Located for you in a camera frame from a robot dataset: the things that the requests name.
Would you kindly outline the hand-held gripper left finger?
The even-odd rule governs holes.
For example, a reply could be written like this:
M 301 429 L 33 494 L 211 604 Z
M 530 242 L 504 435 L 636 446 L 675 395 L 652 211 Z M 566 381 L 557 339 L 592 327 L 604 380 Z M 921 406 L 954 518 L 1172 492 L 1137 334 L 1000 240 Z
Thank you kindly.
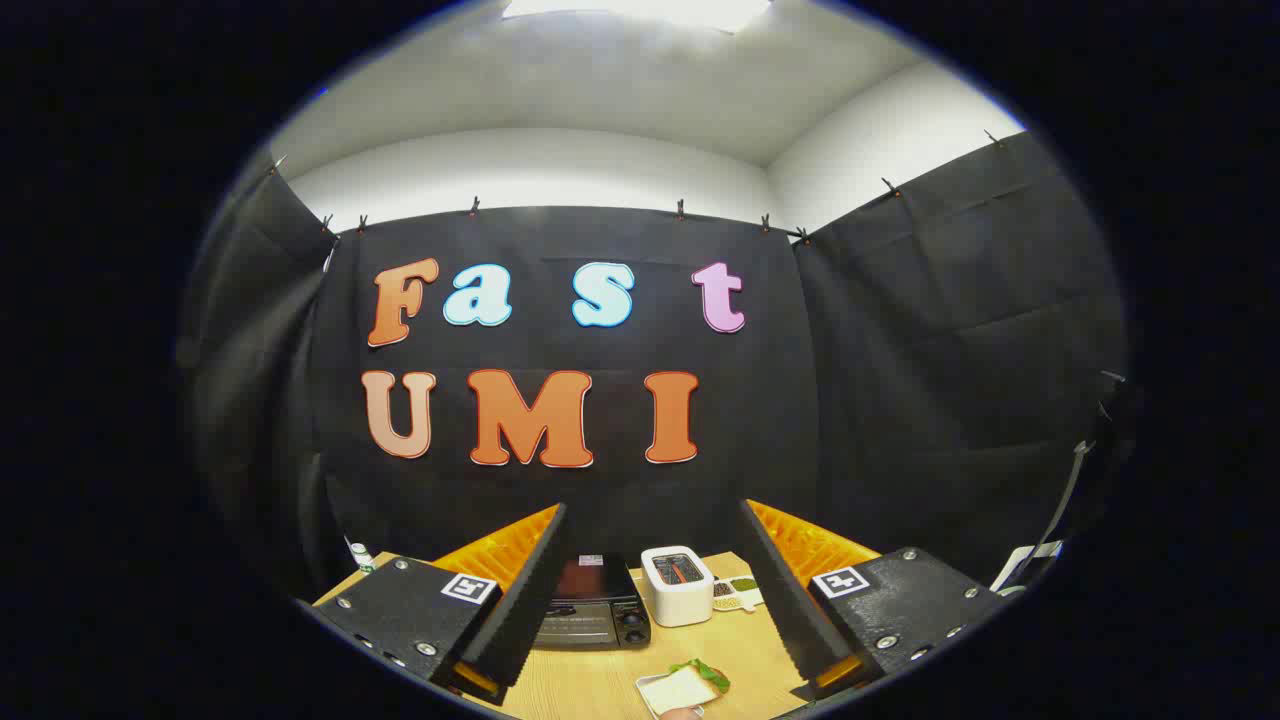
M 312 610 L 390 669 L 500 705 L 550 607 L 568 534 L 557 503 L 433 562 L 392 556 Z

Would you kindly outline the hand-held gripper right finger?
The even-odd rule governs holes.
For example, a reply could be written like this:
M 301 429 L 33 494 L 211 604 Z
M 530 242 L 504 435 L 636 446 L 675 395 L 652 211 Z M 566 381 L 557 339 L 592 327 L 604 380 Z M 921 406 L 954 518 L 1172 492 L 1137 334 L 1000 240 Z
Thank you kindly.
M 750 498 L 739 518 L 739 553 L 815 700 L 920 662 L 1006 603 L 924 550 L 877 553 Z

